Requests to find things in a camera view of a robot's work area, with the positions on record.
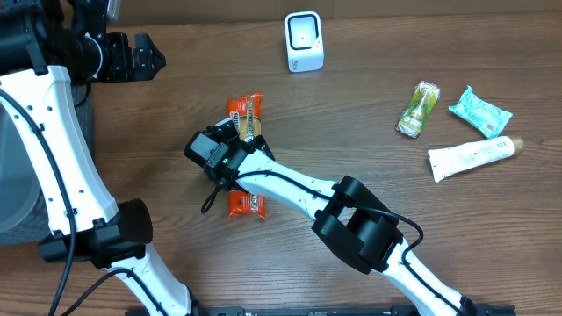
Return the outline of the grey plastic lattice basket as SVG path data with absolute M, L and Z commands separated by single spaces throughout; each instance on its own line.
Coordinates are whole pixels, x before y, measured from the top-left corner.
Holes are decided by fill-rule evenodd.
M 1 110 L 1 244 L 39 241 L 50 234 L 45 199 L 24 144 Z

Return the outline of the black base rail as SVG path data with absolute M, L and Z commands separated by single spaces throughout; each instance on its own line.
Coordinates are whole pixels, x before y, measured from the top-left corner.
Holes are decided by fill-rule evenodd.
M 516 316 L 514 306 L 477 305 L 479 316 Z M 128 311 L 126 316 L 147 316 L 148 312 Z M 254 309 L 242 307 L 207 308 L 210 316 L 419 316 L 413 305 L 394 305 L 389 308 L 343 309 Z

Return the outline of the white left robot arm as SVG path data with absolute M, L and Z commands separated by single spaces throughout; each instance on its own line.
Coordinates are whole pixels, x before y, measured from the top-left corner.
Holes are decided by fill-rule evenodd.
M 94 82 L 149 81 L 165 66 L 145 33 L 129 42 L 107 32 L 119 2 L 73 0 L 65 27 L 58 1 L 1 7 L 1 104 L 18 130 L 47 204 L 47 262 L 91 262 L 118 277 L 150 315 L 199 315 L 189 288 L 153 243 L 148 208 L 117 202 L 97 172 L 76 116 L 72 89 Z

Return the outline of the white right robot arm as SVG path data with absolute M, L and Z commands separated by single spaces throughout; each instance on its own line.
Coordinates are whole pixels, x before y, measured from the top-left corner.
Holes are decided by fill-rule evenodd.
M 376 272 L 398 288 L 420 315 L 475 315 L 476 305 L 439 280 L 414 254 L 398 228 L 420 226 L 391 212 L 351 176 L 321 180 L 276 162 L 263 136 L 241 139 L 232 119 L 195 133 L 184 155 L 199 165 L 217 190 L 242 190 L 301 212 L 326 247 L 351 268 Z

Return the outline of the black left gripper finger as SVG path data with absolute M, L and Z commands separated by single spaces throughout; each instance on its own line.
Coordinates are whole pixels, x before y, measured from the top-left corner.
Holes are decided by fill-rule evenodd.
M 134 71 L 133 80 L 138 81 L 150 81 L 153 80 L 156 74 L 166 66 L 166 61 L 162 59 L 134 61 Z
M 166 59 L 147 33 L 136 33 L 133 63 L 135 66 L 165 66 Z

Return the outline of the orange spaghetti packet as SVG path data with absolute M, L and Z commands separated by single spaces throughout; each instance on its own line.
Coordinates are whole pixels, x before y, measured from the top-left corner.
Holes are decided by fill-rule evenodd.
M 261 134 L 261 101 L 262 93 L 246 95 L 239 99 L 227 101 L 227 112 L 233 120 L 241 140 L 251 142 Z M 266 219 L 265 197 L 231 190 L 229 192 L 229 218 L 254 213 L 261 219 Z

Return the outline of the light blue wipes packet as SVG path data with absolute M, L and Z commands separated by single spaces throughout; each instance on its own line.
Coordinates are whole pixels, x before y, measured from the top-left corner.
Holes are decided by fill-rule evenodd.
M 479 130 L 487 139 L 498 137 L 513 117 L 511 112 L 480 99 L 470 85 L 449 110 Z

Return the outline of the white tube with gold cap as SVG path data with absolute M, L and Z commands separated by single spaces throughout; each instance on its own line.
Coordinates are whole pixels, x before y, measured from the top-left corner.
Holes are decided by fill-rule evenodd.
M 428 151 L 429 165 L 434 181 L 439 183 L 457 173 L 520 154 L 523 149 L 524 141 L 521 137 L 499 136 L 455 147 L 431 149 Z

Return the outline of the green snack packet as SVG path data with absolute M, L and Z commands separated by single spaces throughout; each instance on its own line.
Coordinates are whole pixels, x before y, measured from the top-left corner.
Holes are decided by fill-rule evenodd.
M 420 81 L 395 129 L 411 138 L 418 138 L 440 97 L 440 92 L 440 88 L 434 83 Z

